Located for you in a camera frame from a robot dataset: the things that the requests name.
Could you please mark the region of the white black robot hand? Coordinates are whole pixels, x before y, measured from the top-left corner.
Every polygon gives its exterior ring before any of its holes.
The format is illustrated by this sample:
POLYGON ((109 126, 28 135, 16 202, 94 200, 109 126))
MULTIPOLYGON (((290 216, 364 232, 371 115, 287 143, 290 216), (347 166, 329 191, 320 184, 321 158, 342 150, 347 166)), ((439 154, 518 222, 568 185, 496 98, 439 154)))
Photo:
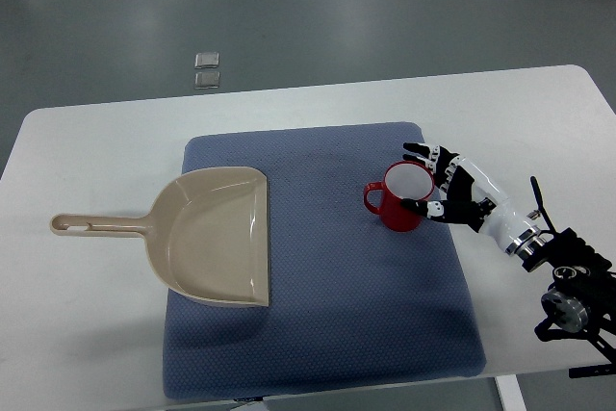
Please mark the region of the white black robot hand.
POLYGON ((441 145, 407 142, 403 148, 403 159, 426 167, 444 195, 440 200, 403 198, 403 208, 432 221, 467 225, 494 239, 505 254, 523 260, 546 243, 504 189, 469 158, 441 145))

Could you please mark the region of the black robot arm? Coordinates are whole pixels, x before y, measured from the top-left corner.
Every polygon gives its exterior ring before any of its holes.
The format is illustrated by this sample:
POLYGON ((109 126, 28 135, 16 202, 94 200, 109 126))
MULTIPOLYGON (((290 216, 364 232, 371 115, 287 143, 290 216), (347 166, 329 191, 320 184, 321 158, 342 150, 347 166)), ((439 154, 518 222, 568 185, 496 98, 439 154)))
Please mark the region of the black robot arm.
POLYGON ((573 367, 570 378, 615 374, 615 346, 606 336, 615 334, 615 271, 612 263, 571 228, 556 230, 545 209, 537 179, 530 185, 545 229, 531 229, 520 237, 514 254, 532 272, 544 264, 552 267, 552 283, 541 297, 545 318, 534 332, 546 343, 576 340, 589 343, 605 359, 600 365, 573 367))

